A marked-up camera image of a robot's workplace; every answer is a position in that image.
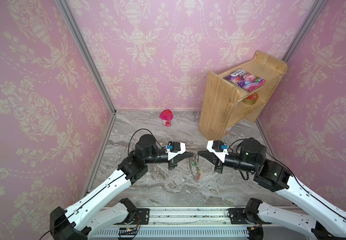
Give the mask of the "metal key organizer plate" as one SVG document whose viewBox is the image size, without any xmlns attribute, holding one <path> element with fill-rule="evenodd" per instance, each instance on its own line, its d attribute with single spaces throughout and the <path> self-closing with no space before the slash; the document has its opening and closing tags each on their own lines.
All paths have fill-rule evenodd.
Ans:
<svg viewBox="0 0 346 240">
<path fill-rule="evenodd" d="M 188 158 L 187 166 L 193 180 L 198 182 L 201 179 L 201 174 L 202 174 L 200 164 L 199 164 L 199 156 L 197 154 L 194 154 L 192 157 Z"/>
</svg>

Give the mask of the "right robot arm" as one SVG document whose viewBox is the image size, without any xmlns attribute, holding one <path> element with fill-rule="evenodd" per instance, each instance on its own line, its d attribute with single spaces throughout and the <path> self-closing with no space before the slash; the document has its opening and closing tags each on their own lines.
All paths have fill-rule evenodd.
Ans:
<svg viewBox="0 0 346 240">
<path fill-rule="evenodd" d="M 253 176 L 259 186 L 276 193 L 304 211 L 297 214 L 251 198 L 244 214 L 249 223 L 275 224 L 301 233 L 311 240 L 346 240 L 346 211 L 341 210 L 303 184 L 279 161 L 266 158 L 266 146 L 254 138 L 243 139 L 235 152 L 222 141 L 208 141 L 198 155 L 222 173 L 225 167 L 240 172 L 244 180 Z"/>
</svg>

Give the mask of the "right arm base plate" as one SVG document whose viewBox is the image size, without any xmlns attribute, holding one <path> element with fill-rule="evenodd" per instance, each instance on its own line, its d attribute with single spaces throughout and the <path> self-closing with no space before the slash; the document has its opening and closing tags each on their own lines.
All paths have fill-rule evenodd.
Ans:
<svg viewBox="0 0 346 240">
<path fill-rule="evenodd" d="M 230 219 L 232 225 L 250 224 L 244 208 L 229 208 L 227 217 Z"/>
</svg>

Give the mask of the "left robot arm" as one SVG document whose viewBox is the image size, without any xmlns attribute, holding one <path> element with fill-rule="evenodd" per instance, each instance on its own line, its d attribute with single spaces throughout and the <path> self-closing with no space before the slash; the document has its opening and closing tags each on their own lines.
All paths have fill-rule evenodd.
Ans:
<svg viewBox="0 0 346 240">
<path fill-rule="evenodd" d="M 104 206 L 142 178 L 149 164 L 167 163 L 173 170 L 180 161 L 193 156 L 185 143 L 169 142 L 166 147 L 159 147 L 152 134 L 141 136 L 134 150 L 98 187 L 66 209 L 57 207 L 51 212 L 48 234 L 54 240 L 88 240 L 116 224 L 136 223 L 138 229 L 141 221 L 131 200 L 122 199 L 106 210 Z"/>
</svg>

